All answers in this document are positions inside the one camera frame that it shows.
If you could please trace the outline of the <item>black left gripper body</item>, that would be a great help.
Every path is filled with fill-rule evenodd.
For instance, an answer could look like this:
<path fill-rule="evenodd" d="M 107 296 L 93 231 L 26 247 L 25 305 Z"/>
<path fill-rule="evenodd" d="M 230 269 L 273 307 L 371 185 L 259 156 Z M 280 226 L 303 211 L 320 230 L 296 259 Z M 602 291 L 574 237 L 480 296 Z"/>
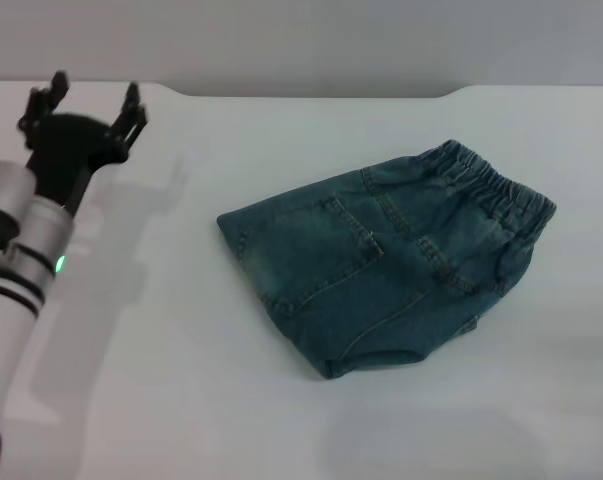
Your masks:
<path fill-rule="evenodd" d="M 107 152 L 109 124 L 76 114 L 45 117 L 35 133 L 26 167 L 36 177 L 35 194 L 63 207 L 74 217 L 92 176 L 108 165 L 127 161 L 128 153 Z"/>

